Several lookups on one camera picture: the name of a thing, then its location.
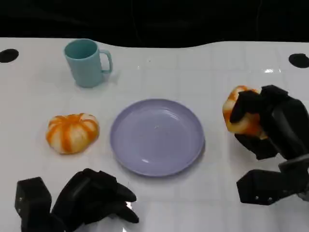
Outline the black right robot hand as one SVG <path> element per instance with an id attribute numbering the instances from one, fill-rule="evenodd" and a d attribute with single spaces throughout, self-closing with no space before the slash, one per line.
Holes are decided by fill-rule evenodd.
<path id="1" fill-rule="evenodd" d="M 238 92 L 229 122 L 247 122 L 234 134 L 258 160 L 277 154 L 291 160 L 309 153 L 309 113 L 302 101 L 277 86 Z"/>

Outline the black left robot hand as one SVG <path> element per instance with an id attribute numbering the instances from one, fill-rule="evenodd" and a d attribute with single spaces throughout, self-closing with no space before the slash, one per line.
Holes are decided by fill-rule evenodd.
<path id="1" fill-rule="evenodd" d="M 139 223 L 139 217 L 126 204 L 136 200 L 136 195 L 114 176 L 86 168 L 77 172 L 62 189 L 52 214 L 70 232 L 111 215 Z"/>

